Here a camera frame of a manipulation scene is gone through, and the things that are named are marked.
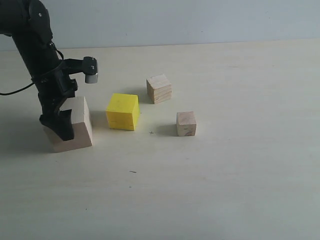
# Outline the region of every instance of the large wooden block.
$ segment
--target large wooden block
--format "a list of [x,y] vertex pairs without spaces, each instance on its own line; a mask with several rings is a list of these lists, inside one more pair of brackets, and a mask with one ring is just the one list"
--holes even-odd
[[140,115],[137,95],[114,93],[106,108],[109,128],[134,131]]
[[154,104],[169,100],[172,97],[172,85],[164,74],[148,78],[146,88]]
[[179,137],[196,135],[197,122],[193,111],[176,114],[176,128]]
[[49,141],[55,152],[61,153],[93,145],[92,125],[87,101],[84,96],[68,98],[60,107],[61,111],[72,110],[71,123],[74,130],[74,139],[63,141],[50,128],[44,126]]

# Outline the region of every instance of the wall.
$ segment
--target wall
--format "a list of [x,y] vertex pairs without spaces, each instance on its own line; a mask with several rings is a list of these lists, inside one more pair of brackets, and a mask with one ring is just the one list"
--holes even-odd
[[[42,0],[58,48],[318,38],[318,0]],[[16,49],[0,36],[0,50]]]

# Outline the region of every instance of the table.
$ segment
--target table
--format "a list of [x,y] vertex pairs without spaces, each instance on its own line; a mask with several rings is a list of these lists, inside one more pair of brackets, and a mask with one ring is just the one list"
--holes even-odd
[[[1,97],[0,239],[320,238],[320,39],[63,53],[98,59],[98,84],[75,76],[94,146],[52,153],[35,87]],[[151,104],[162,73],[172,99]],[[0,92],[30,81],[17,52],[0,74]],[[139,96],[136,131],[108,128],[112,93]],[[176,137],[187,111],[196,136]]]

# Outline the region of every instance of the wooden cube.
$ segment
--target wooden cube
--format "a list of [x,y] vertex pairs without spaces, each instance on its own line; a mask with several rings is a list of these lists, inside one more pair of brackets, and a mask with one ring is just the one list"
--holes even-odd
[[176,114],[176,128],[179,137],[196,135],[197,122],[193,111]]
[[68,98],[60,107],[60,111],[72,110],[71,123],[74,130],[74,139],[63,141],[50,128],[44,126],[53,150],[56,153],[90,147],[93,145],[92,125],[87,101],[84,96]]
[[137,95],[114,93],[106,108],[109,128],[134,131],[140,115]]
[[172,85],[164,74],[148,78],[146,88],[154,104],[171,99]]

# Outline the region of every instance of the robotic arm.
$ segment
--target robotic arm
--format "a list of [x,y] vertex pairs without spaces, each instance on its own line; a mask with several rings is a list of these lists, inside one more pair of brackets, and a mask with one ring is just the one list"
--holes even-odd
[[52,42],[49,13],[40,0],[0,0],[0,34],[12,37],[38,90],[41,124],[63,141],[72,140],[71,110],[60,111],[78,89],[69,75],[82,72],[86,83],[96,83],[97,60],[88,56],[83,60],[64,59]]

